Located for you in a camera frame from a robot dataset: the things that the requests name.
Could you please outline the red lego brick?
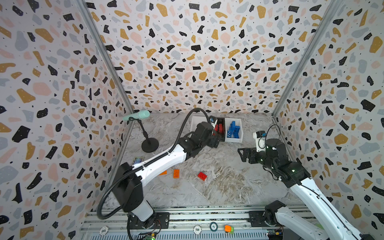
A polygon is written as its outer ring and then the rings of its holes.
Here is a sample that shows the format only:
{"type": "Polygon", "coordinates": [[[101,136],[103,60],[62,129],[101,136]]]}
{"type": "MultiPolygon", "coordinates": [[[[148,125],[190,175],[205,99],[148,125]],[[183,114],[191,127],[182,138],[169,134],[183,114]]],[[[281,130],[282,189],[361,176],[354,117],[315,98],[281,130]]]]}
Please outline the red lego brick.
{"type": "Polygon", "coordinates": [[[225,119],[224,118],[218,118],[217,125],[215,127],[215,131],[221,135],[225,136],[225,119]]]}
{"type": "Polygon", "coordinates": [[[203,172],[199,172],[198,178],[201,179],[202,181],[205,181],[207,179],[207,175],[204,174],[203,172]]]}

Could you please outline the blue lego brick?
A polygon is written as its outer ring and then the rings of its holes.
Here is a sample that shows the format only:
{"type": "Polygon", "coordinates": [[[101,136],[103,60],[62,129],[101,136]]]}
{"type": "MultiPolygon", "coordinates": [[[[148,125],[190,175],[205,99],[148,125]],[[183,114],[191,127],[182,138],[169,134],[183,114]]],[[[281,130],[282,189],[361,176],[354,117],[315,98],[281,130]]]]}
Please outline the blue lego brick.
{"type": "Polygon", "coordinates": [[[236,126],[235,131],[234,131],[234,138],[235,139],[240,138],[240,136],[239,136],[240,129],[241,129],[240,126],[236,126]]]}
{"type": "Polygon", "coordinates": [[[235,128],[236,128],[236,122],[232,121],[231,124],[230,124],[230,129],[233,130],[235,128]]]}
{"type": "Polygon", "coordinates": [[[233,138],[234,137],[234,131],[235,131],[235,129],[233,129],[233,130],[228,129],[227,138],[233,138]]]}

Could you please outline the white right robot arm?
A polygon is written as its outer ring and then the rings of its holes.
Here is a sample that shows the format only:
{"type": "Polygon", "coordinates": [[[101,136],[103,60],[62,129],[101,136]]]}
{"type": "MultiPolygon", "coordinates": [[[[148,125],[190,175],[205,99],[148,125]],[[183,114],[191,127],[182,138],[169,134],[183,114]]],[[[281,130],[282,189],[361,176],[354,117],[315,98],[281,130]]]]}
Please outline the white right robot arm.
{"type": "Polygon", "coordinates": [[[257,141],[264,141],[264,147],[238,149],[242,162],[262,165],[302,200],[321,226],[317,227],[298,216],[280,201],[265,206],[262,216],[251,216],[251,224],[287,227],[303,240],[373,239],[370,234],[362,234],[342,216],[300,162],[289,160],[286,146],[281,140],[258,138],[257,141]]]}

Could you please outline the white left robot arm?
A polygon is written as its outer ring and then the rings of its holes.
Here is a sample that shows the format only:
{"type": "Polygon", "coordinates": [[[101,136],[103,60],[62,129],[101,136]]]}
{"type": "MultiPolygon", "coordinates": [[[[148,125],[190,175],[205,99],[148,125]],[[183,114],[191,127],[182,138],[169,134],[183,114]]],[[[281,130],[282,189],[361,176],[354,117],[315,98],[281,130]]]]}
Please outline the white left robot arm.
{"type": "Polygon", "coordinates": [[[156,218],[156,213],[144,200],[143,188],[169,168],[194,158],[204,147],[217,148],[220,135],[215,131],[216,123],[217,118],[211,116],[208,122],[199,123],[195,131],[180,138],[173,150],[168,149],[145,162],[132,166],[128,163],[122,164],[118,168],[114,181],[131,170],[138,171],[129,175],[112,189],[121,209],[125,213],[132,213],[142,223],[151,225],[156,218]]]}

